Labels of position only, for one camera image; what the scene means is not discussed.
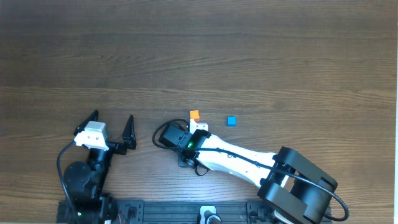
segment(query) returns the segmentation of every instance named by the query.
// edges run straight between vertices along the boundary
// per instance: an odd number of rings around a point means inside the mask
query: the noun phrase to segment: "blue cube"
[[[235,116],[227,116],[226,117],[226,125],[227,126],[236,126],[236,117]]]

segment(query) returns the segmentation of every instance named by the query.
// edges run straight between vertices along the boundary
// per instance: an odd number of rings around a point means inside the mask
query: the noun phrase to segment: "wood grain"
[[[392,223],[396,23],[390,0],[0,0],[0,221],[55,221],[57,154],[93,109],[111,139],[135,118],[137,150],[114,157],[106,182],[115,197],[256,198],[151,143],[198,109],[232,144],[292,147],[329,173],[347,223]],[[63,168],[86,155],[71,148]]]

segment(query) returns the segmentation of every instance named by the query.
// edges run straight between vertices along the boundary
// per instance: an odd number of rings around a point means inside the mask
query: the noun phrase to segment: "orange cube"
[[[190,114],[191,114],[191,119],[195,120],[196,122],[200,121],[198,110],[191,111]]]

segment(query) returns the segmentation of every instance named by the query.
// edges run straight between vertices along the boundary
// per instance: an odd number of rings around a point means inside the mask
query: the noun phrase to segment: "black cable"
[[[344,217],[343,218],[335,218],[333,216],[324,215],[325,218],[328,218],[328,219],[330,219],[332,221],[336,221],[336,222],[342,222],[342,221],[345,221],[345,220],[348,219],[348,217],[349,217],[348,207],[344,203],[344,201],[341,198],[339,198],[339,196],[337,196],[333,192],[329,191],[328,189],[322,187],[321,185],[318,185],[318,184],[316,184],[316,183],[314,183],[314,182],[312,182],[312,181],[310,181],[310,180],[308,180],[308,179],[306,179],[304,177],[301,177],[299,175],[295,175],[295,174],[292,174],[290,172],[277,169],[275,167],[271,167],[271,166],[267,166],[267,165],[261,164],[260,162],[253,161],[253,160],[251,160],[251,159],[249,159],[247,157],[241,156],[241,155],[239,155],[237,153],[234,153],[234,152],[231,152],[231,151],[227,151],[227,150],[224,150],[224,149],[219,149],[219,148],[217,148],[217,149],[211,149],[211,148],[179,148],[179,147],[166,147],[166,146],[162,146],[162,145],[158,144],[156,142],[156,140],[155,140],[155,137],[156,137],[156,134],[159,132],[159,130],[162,129],[164,126],[166,126],[166,125],[168,125],[170,123],[176,122],[176,121],[181,121],[181,122],[189,124],[188,121],[186,121],[184,119],[172,119],[172,120],[170,120],[168,122],[165,122],[164,124],[160,125],[155,130],[154,134],[152,135],[152,142],[154,143],[155,146],[157,146],[157,147],[159,147],[161,149],[171,149],[171,150],[224,152],[224,153],[227,153],[227,156],[228,155],[232,155],[232,156],[240,158],[240,159],[242,159],[242,160],[244,160],[246,162],[250,162],[251,164],[254,164],[255,166],[262,167],[262,168],[265,168],[265,169],[269,169],[269,170],[271,170],[273,172],[277,172],[277,173],[280,173],[282,175],[286,175],[286,176],[289,176],[291,178],[295,178],[297,180],[300,180],[302,182],[310,184],[310,185],[312,185],[312,186],[324,191],[325,193],[327,193],[328,195],[333,197],[341,205],[341,207],[343,207],[343,210],[344,210]]]
[[[75,144],[75,141],[71,141],[67,146],[65,146],[60,151],[60,154],[58,155],[58,158],[57,158],[57,169],[58,169],[58,175],[60,177],[60,181],[61,181],[61,185],[62,185],[63,191],[65,192],[65,195],[67,196],[67,201],[70,204],[70,208],[72,210],[72,213],[76,216],[76,222],[77,222],[77,224],[79,224],[78,214],[76,212],[75,206],[73,206],[73,204],[72,204],[72,200],[70,200],[70,197],[69,197],[69,194],[68,194],[68,191],[67,191],[67,186],[66,186],[65,181],[64,181],[64,179],[62,177],[62,170],[61,170],[61,157],[62,157],[63,153],[66,152],[70,148],[70,146],[72,146],[74,144]]]

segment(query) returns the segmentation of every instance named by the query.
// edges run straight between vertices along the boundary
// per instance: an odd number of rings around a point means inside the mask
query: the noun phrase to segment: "wooden surface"
[[[333,176],[347,223],[392,223],[396,17],[389,0],[0,1],[0,221],[55,221],[57,155],[94,109],[116,140],[135,118],[137,150],[106,182],[117,198],[257,198],[152,145],[198,109],[232,144],[292,147]],[[71,148],[63,168],[87,152]]]

